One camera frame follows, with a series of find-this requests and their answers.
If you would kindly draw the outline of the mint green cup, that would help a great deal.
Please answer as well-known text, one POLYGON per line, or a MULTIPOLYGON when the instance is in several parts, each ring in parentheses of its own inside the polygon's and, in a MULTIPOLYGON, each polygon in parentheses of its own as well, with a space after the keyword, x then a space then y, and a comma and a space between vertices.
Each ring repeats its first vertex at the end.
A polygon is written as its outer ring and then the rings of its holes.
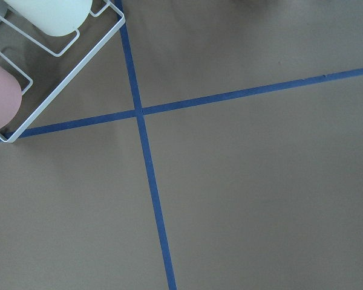
POLYGON ((6 3, 45 34, 55 37, 78 29, 93 4, 92 0, 6 0, 6 3))

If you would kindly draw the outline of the pink cup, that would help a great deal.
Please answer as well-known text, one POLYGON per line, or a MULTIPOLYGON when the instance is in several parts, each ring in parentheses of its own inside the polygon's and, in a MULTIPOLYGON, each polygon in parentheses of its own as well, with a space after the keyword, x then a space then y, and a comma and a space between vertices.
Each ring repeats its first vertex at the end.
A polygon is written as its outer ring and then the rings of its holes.
POLYGON ((0 128, 17 114, 22 101, 19 82, 0 66, 0 128))

